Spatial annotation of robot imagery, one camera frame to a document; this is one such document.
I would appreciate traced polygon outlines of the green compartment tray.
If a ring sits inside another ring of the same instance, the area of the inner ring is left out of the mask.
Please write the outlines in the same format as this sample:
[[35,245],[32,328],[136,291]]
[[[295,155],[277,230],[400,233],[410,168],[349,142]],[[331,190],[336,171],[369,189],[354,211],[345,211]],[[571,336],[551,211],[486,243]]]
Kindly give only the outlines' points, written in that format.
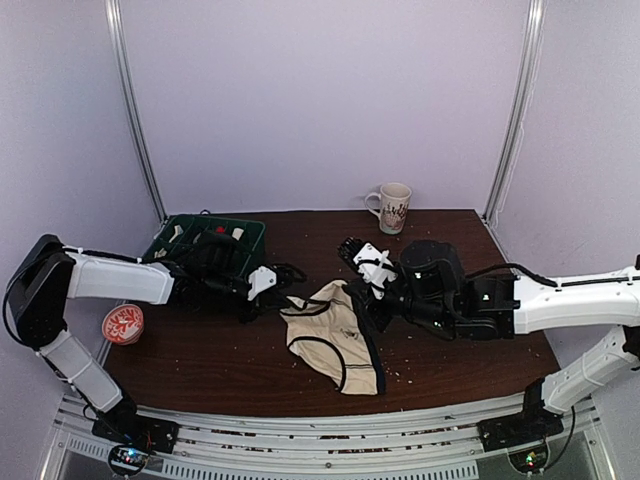
[[253,251],[251,258],[246,262],[246,274],[264,261],[266,231],[264,223],[210,214],[179,214],[169,217],[147,248],[143,258],[149,261],[172,262],[172,250],[181,237],[191,232],[215,232],[216,227],[219,226],[224,227],[225,233],[230,235],[235,228],[244,230],[240,241],[251,247]]

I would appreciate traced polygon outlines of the white patterned ceramic mug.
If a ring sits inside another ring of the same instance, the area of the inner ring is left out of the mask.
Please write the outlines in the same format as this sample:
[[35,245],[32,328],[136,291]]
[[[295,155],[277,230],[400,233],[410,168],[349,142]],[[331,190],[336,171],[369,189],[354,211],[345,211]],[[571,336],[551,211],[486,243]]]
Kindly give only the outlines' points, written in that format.
[[385,183],[377,192],[364,197],[364,206],[378,219],[383,233],[398,235],[404,228],[411,196],[410,187],[398,182]]

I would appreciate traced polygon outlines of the cream underwear navy trim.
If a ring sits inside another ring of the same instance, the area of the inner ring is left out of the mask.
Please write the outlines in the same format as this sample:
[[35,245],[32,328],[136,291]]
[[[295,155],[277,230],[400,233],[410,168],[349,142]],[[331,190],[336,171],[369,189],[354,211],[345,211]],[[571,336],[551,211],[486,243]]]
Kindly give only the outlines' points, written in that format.
[[286,346],[316,372],[330,378],[345,395],[386,392],[378,350],[356,315],[347,282],[333,280],[308,299],[290,295],[280,310]]

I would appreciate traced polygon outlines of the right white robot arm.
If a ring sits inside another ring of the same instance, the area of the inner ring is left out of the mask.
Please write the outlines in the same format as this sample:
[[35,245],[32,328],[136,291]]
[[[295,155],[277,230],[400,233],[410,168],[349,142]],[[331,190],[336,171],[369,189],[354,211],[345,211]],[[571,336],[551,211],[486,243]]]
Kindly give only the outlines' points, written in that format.
[[416,240],[392,260],[356,238],[338,249],[358,278],[347,284],[359,319],[378,331],[400,317],[451,341],[512,339],[554,328],[608,325],[610,331],[569,366],[525,391],[513,419],[519,440],[535,440],[575,403],[639,365],[639,268],[547,278],[517,263],[464,271],[455,247]]

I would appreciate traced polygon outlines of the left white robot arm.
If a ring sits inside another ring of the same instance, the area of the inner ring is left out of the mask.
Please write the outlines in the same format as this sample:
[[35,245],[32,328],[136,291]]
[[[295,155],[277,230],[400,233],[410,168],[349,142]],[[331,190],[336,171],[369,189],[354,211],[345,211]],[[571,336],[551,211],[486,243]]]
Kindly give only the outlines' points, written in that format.
[[43,235],[9,280],[1,315],[9,336],[44,359],[73,387],[99,424],[123,444],[137,442],[146,430],[126,391],[74,336],[64,318],[70,299],[97,298],[165,305],[184,291],[228,295],[249,305],[272,287],[271,270],[226,273],[202,253],[216,240],[201,242],[178,255],[143,259],[63,244]]

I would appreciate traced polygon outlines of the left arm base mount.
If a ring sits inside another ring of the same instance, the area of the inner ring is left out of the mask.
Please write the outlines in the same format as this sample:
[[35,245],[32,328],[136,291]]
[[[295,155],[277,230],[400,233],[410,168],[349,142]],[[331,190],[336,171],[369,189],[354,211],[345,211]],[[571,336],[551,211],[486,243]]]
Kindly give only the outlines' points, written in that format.
[[116,430],[103,421],[93,423],[91,433],[99,438],[133,446],[149,453],[170,454],[174,450],[179,433],[179,425],[173,421],[137,417],[133,427],[128,430]]

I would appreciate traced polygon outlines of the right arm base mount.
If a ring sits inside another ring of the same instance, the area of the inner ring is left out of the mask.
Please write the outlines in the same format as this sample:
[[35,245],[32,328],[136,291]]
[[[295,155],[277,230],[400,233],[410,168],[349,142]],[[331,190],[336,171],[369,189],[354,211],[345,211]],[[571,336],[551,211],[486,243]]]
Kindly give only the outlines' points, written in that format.
[[561,416],[523,413],[483,420],[477,428],[485,452],[542,441],[564,430]]

